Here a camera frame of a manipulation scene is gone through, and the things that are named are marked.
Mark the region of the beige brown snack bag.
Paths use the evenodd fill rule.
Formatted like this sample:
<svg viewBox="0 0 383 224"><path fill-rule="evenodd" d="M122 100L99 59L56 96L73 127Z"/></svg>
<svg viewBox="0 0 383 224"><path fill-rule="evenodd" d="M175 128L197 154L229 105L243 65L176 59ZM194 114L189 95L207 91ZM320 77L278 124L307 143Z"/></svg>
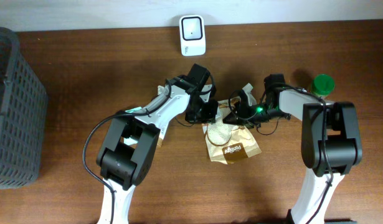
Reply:
<svg viewBox="0 0 383 224"><path fill-rule="evenodd" d="M233 164L260 154L252 133L245 126L225 124L227 115L232 115L228 102L219 101L215 123L202 124L210 161Z"/></svg>

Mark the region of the white cream tube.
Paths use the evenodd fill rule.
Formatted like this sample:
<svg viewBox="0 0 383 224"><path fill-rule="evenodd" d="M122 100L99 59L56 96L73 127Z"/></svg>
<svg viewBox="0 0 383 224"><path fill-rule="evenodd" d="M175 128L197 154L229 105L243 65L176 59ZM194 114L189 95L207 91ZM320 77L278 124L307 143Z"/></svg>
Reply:
<svg viewBox="0 0 383 224"><path fill-rule="evenodd" d="M164 87L159 85L158 86L158 95L162 94L163 92L164 92ZM169 126L169 123L166 123L166 125L161 128L159 138L158 138L157 147L156 147L157 149L159 149L163 144L163 139L165 138L168 126Z"/></svg>

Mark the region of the green round item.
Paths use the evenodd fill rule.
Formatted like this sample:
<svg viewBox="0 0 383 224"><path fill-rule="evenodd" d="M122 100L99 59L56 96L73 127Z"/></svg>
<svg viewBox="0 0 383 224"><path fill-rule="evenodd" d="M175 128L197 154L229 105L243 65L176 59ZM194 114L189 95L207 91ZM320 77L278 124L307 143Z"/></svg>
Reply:
<svg viewBox="0 0 383 224"><path fill-rule="evenodd" d="M309 92L322 98L329 96L335 88L334 79L327 74L317 75L309 85Z"/></svg>

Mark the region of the teal wipes packet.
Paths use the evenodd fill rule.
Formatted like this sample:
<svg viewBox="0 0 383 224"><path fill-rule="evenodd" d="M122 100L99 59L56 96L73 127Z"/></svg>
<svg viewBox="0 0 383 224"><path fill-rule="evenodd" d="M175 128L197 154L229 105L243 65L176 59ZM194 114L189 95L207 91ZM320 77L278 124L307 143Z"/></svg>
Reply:
<svg viewBox="0 0 383 224"><path fill-rule="evenodd" d="M141 110L141 109L142 109L142 107L138 106L138 107L135 107L135 108L132 108L132 109L125 110L125 112L127 112L127 113L134 113L135 111L138 111L138 110ZM129 136L128 137L124 137L124 140L123 140L124 144L131 146L131 145L135 145L135 144L138 143L138 138L133 136L134 131L135 131L135 124L134 124L133 121L131 121L130 122Z"/></svg>

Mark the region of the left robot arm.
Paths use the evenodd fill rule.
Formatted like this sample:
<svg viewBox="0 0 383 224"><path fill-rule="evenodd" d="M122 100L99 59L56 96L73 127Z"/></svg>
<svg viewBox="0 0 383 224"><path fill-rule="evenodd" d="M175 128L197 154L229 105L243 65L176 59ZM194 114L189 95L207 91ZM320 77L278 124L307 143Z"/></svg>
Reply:
<svg viewBox="0 0 383 224"><path fill-rule="evenodd" d="M99 223L128 223L133 192L149 172L158 141L172 119L184 113L189 124L214 123L216 88L206 85L211 78L208 69L194 64L187 75L166 80L148 105L105 118L110 127L96 159L97 180L104 185Z"/></svg>

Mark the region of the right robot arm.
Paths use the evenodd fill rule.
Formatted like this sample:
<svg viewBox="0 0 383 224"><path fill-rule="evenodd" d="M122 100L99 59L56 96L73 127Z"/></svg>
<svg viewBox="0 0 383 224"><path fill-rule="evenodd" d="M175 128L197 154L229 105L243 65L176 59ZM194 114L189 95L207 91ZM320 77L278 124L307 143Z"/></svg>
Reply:
<svg viewBox="0 0 383 224"><path fill-rule="evenodd" d="M299 119L306 173L298 200L284 222L324 223L336 187L362 159L356 108L351 102L328 102L288 85L281 73L271 74L263 82L260 101L247 88L236 90L240 101L230 107L223 122L259 128L275 118Z"/></svg>

